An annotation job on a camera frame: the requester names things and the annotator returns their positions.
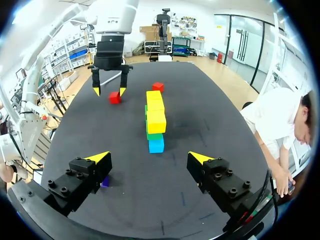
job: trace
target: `table surface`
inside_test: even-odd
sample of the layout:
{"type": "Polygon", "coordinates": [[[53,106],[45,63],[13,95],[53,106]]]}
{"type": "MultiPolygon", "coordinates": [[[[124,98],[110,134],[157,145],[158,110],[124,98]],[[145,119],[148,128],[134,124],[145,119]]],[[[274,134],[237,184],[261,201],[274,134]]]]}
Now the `table surface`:
{"type": "MultiPolygon", "coordinates": [[[[115,74],[100,71],[103,82],[115,74]]],[[[187,170],[189,151],[230,162],[236,175],[264,182],[267,164],[253,134],[221,89],[188,62],[137,63],[128,75],[122,103],[110,92],[120,78],[101,88],[91,77],[62,118],[45,161],[42,185],[56,179],[77,156],[111,152],[110,187],[90,194],[69,218],[92,229],[136,238],[205,240],[222,233],[229,216],[202,194],[187,170]],[[146,136],[146,91],[164,83],[167,120],[164,153],[150,154],[146,136]]]]}

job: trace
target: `red cube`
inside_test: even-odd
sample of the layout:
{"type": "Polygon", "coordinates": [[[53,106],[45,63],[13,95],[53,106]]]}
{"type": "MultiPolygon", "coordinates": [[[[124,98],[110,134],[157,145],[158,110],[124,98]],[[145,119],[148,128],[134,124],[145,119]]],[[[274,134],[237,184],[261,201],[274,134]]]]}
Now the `red cube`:
{"type": "Polygon", "coordinates": [[[156,82],[152,85],[152,91],[160,91],[163,93],[165,91],[165,85],[160,82],[156,82]]]}
{"type": "Polygon", "coordinates": [[[109,95],[109,101],[111,104],[119,104],[121,103],[120,93],[118,91],[113,91],[109,95]]]}

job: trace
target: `hand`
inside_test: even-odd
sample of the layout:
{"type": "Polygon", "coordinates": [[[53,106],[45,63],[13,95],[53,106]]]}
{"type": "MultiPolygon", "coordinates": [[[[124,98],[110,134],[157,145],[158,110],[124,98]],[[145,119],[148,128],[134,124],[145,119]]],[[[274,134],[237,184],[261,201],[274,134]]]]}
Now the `hand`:
{"type": "Polygon", "coordinates": [[[284,170],[282,167],[279,167],[279,169],[275,171],[273,177],[275,178],[276,192],[281,198],[288,194],[289,181],[292,182],[293,185],[296,184],[296,181],[292,178],[291,173],[288,170],[284,170]]]}

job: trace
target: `bolt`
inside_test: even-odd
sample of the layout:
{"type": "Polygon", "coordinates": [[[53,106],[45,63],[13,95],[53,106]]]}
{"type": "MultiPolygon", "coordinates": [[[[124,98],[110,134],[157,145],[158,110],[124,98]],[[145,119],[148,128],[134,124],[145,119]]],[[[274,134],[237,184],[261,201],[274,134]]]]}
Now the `bolt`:
{"type": "Polygon", "coordinates": [[[68,195],[69,193],[69,190],[66,186],[63,186],[62,188],[60,188],[60,192],[63,194],[63,195],[68,195]]]}
{"type": "Polygon", "coordinates": [[[230,176],[232,176],[232,174],[234,174],[234,171],[232,171],[231,169],[228,169],[226,171],[226,174],[230,177],[230,176]]]}
{"type": "Polygon", "coordinates": [[[228,192],[229,196],[234,198],[237,195],[237,189],[235,187],[231,188],[228,192]]]}
{"type": "Polygon", "coordinates": [[[72,175],[72,170],[70,170],[70,169],[65,170],[65,174],[67,174],[68,176],[71,176],[72,175]]]}
{"type": "Polygon", "coordinates": [[[248,189],[248,188],[250,188],[250,184],[251,184],[250,181],[244,181],[242,187],[243,187],[244,189],[248,189]]]}
{"type": "Polygon", "coordinates": [[[56,187],[56,184],[53,180],[48,180],[48,185],[50,188],[55,188],[56,187]]]}
{"type": "Polygon", "coordinates": [[[217,181],[219,181],[221,178],[222,178],[221,173],[216,173],[216,174],[214,175],[214,179],[217,180],[217,181]]]}
{"type": "Polygon", "coordinates": [[[84,175],[80,172],[76,175],[76,178],[81,180],[84,178],[84,175]]]}
{"type": "Polygon", "coordinates": [[[19,198],[19,201],[20,201],[20,203],[24,203],[24,202],[26,201],[26,199],[25,199],[23,196],[21,196],[21,197],[19,198]]]}

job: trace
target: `black hair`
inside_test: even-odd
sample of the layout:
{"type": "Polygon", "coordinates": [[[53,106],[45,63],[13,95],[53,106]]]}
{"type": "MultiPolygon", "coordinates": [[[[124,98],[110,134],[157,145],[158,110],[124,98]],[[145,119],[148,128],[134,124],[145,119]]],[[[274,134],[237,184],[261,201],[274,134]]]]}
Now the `black hair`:
{"type": "Polygon", "coordinates": [[[301,100],[301,105],[308,108],[308,117],[305,121],[305,124],[310,129],[310,135],[311,135],[311,142],[314,137],[315,132],[315,125],[316,125],[316,116],[315,116],[315,109],[313,107],[312,101],[314,100],[314,91],[308,92],[307,95],[303,96],[301,100]]]}

